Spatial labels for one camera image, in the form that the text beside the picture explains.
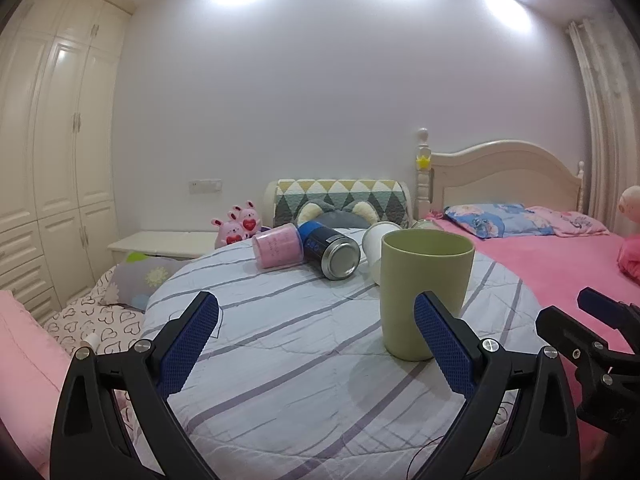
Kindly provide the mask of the pink blanket left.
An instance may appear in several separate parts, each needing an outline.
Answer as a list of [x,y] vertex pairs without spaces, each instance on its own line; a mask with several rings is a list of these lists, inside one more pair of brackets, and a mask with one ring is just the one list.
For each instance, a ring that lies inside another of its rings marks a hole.
[[26,460],[49,477],[58,398],[70,356],[10,292],[1,293],[1,420]]

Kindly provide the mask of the heart patterned sheet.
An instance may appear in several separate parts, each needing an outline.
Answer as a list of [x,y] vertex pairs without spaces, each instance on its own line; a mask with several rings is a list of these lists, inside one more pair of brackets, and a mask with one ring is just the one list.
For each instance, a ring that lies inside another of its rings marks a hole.
[[143,313],[114,302],[113,266],[85,296],[70,300],[44,322],[44,329],[68,353],[90,342],[97,354],[127,351],[140,337]]

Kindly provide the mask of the green plastic cup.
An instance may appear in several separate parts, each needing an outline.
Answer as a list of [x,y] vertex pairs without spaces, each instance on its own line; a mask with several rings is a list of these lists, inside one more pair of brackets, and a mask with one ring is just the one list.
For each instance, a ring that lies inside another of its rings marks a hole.
[[386,350],[418,362],[432,352],[414,319],[414,300],[432,292],[448,311],[461,312],[475,246],[465,236],[441,230],[401,230],[382,239],[380,317]]

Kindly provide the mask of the pink cup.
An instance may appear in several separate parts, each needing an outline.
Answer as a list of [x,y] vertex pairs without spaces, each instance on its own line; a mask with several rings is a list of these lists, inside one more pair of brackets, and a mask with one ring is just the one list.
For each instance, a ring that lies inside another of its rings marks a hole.
[[295,266],[304,258],[302,239],[293,223],[256,234],[252,245],[256,262],[262,269]]

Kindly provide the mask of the blue cartoon pillow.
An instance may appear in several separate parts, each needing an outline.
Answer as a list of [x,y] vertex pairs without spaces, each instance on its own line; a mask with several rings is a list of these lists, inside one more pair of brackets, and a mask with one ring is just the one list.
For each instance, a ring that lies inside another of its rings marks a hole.
[[522,204],[448,206],[444,217],[480,240],[518,236],[550,236],[551,224]]

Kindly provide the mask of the cream wardrobe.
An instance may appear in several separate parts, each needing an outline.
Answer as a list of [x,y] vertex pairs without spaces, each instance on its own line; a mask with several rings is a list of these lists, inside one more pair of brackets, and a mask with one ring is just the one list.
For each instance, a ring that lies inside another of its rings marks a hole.
[[23,0],[1,33],[1,287],[39,323],[114,263],[116,77],[129,13]]

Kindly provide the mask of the grey plush toy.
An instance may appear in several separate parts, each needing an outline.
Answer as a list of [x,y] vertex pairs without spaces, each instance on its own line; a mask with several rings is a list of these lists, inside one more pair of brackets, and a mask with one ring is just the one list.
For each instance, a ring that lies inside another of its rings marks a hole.
[[308,202],[300,208],[295,224],[315,221],[331,229],[367,229],[380,221],[376,209],[365,200],[340,208],[326,202]]

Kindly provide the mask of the white nightstand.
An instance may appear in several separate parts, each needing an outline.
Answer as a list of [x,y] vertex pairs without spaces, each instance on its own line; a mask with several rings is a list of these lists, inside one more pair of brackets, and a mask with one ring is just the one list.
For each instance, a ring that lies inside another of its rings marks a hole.
[[175,259],[196,259],[210,254],[215,247],[216,232],[140,231],[108,245],[114,260],[130,252]]

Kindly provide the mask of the white paper cup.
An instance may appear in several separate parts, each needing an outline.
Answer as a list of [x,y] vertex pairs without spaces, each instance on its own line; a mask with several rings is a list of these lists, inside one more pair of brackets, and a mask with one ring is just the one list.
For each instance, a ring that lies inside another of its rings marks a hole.
[[383,237],[400,230],[401,227],[394,222],[380,221],[372,224],[363,234],[361,248],[367,258],[370,278],[375,285],[380,284]]

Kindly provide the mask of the pink bunny toy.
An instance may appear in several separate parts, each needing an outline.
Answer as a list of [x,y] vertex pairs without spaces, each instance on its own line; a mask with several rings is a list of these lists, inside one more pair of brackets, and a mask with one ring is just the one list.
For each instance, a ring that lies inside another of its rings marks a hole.
[[217,228],[217,237],[215,240],[216,249],[232,245],[237,242],[242,242],[242,240],[246,239],[246,232],[238,220],[230,219],[222,221],[220,219],[213,218],[210,223]]
[[244,206],[233,205],[231,213],[233,219],[239,222],[249,237],[253,237],[262,228],[262,219],[251,200],[248,200]]

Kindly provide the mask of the pink bed blanket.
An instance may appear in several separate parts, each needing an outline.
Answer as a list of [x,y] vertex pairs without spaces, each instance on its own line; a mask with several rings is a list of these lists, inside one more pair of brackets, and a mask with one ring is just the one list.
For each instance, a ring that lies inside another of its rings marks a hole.
[[541,307],[555,306],[574,316],[603,337],[612,350],[629,352],[617,330],[577,307],[577,296],[585,287],[625,304],[639,303],[639,285],[627,278],[617,265],[623,239],[615,234],[578,237],[518,236],[480,240],[456,224],[437,218],[445,231],[472,240],[476,256],[470,281],[474,292],[480,283],[489,284],[502,269],[517,276],[516,282],[529,289]]

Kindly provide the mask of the yellow star sticker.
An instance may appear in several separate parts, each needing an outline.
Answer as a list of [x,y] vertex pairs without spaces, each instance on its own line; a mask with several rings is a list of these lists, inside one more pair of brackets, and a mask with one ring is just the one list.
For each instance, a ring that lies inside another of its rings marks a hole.
[[431,157],[419,155],[416,158],[416,169],[419,171],[427,170],[431,166]]

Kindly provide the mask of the grey flower pillow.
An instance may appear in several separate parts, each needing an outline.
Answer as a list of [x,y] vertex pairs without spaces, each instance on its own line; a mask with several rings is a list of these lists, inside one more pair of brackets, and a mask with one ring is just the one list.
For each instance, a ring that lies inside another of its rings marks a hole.
[[114,266],[100,305],[144,312],[154,292],[188,263],[130,252]]

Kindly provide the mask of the pink bunny toy rear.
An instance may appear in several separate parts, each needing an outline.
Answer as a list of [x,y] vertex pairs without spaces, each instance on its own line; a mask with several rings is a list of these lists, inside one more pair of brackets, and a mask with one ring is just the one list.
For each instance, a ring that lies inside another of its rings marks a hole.
[[262,219],[251,200],[248,200],[244,206],[233,205],[231,213],[233,219],[239,222],[249,237],[253,237],[262,228]]

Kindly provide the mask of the cream wooden headboard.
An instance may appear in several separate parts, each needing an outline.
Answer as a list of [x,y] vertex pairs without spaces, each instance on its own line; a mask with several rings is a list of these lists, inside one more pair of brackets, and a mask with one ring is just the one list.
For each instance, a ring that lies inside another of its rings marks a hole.
[[428,130],[416,130],[416,158],[431,157],[427,170],[416,169],[413,214],[427,217],[448,206],[505,204],[544,206],[583,212],[585,164],[569,170],[537,144],[497,140],[439,153],[430,147]]

